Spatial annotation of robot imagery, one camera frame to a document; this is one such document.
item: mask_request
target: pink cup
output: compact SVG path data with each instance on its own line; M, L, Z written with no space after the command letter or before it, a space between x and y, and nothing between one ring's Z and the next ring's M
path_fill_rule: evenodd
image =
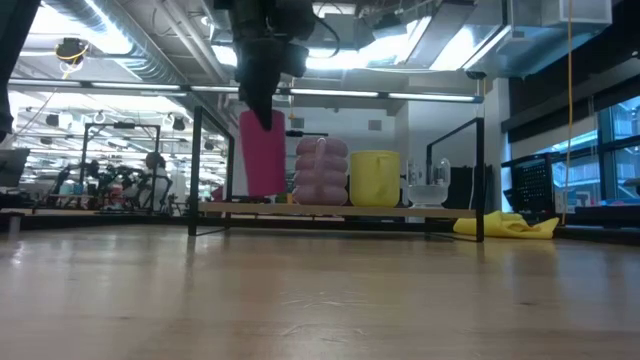
M265 131L253 111L240 114L240 137L249 196L286 191L284 114L273 110L273 127Z

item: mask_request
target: cable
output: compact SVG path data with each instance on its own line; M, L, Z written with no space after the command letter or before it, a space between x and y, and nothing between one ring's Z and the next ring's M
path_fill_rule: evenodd
M571 166L571 137L573 132L573 0L569 0L569 29L568 46L569 46L569 140L567 141L567 168L564 177L564 206L562 209L562 225L567 224L567 209L569 207L569 167Z
M327 4L333 5L334 8L338 9L340 14L344 15L344 12L342 11L342 9L340 9L340 7L338 5L336 5L336 3L334 3L333 1L325 1L325 2L323 2L322 5L320 5L320 7L318 8L318 13L316 15L319 16L320 15L320 10L322 10L322 8Z
M333 28L329 24L326 23L326 21L324 21L323 18L319 17L316 14L313 14L313 16L315 16L316 21L319 22L322 26L324 26L327 30L329 30L329 32L336 39L336 49L333 51L333 54L331 54L331 56L328 56L326 58L316 58L316 59L330 59L330 58L338 55L338 53L340 52L340 36L338 35L338 33L335 30L333 30Z
M84 49L82 49L82 51L80 51L79 53L75 54L75 55L71 55L71 56L60 56L58 55L58 47L60 45L56 45L56 47L54 48L54 51L56 53L56 56L58 57L58 59L60 60L77 60L80 56L84 55L87 53L87 51L89 50L89 44L87 44Z

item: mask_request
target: wooden floor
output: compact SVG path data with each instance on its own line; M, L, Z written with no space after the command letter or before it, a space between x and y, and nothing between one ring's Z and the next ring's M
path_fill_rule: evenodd
M150 226L22 235L0 242L2 360L640 358L635 248L263 230L193 243Z

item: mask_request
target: air duct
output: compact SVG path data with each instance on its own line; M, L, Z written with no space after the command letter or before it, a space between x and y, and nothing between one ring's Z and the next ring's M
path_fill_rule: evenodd
M92 31L96 37L116 38L123 37L129 42L130 50L118 63L138 76L140 80L148 83L186 84L187 79L169 61L166 55L149 38L149 35L131 18L129 13L113 0L46 0L46 4L71 21L77 21ZM205 99L201 95L182 97L176 99L187 110L192 110L196 105L202 104L216 118L229 118L209 104L215 103L215 99ZM207 131L208 122L203 125Z

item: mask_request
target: yellow cable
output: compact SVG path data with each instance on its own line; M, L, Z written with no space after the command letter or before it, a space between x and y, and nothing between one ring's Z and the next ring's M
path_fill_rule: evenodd
M58 59L60 59L60 60L74 60L74 59L77 59L77 58L79 58L80 56L82 56L82 55L86 54L86 53L87 53L87 50L89 50L89 45L85 46L85 47L84 47L84 49L83 49L81 52L79 52L79 53L77 53L77 54L75 54L75 55L71 55L71 56L59 56L59 55L58 55L58 45L56 45L56 47L55 47L55 49L54 49L54 51L55 51L55 53L56 53L56 56L57 56L57 57L58 57Z
M569 140L567 141L567 168L564 177L564 207L562 209L562 225L567 224L569 208L569 167L571 166L571 138L573 130L573 0L569 0Z

